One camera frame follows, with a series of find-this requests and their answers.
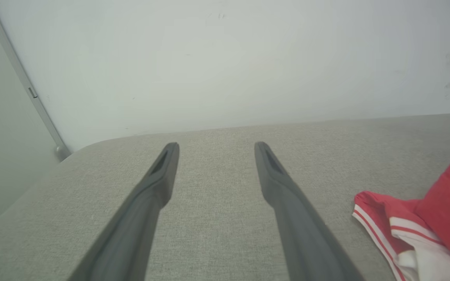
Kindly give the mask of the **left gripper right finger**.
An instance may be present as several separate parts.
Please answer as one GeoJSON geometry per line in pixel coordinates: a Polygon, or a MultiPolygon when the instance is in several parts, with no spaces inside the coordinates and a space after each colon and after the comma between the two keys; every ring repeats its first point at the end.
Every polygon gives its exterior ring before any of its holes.
{"type": "Polygon", "coordinates": [[[292,281],[364,278],[305,194],[265,142],[255,143],[261,192],[274,209],[292,281]]]}

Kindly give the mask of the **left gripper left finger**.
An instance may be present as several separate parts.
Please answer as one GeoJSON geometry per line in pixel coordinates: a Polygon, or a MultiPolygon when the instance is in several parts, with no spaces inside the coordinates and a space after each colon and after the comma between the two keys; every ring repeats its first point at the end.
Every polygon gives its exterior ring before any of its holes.
{"type": "Polygon", "coordinates": [[[143,281],[160,211],[173,193],[180,146],[170,142],[116,211],[68,278],[143,281]]]}

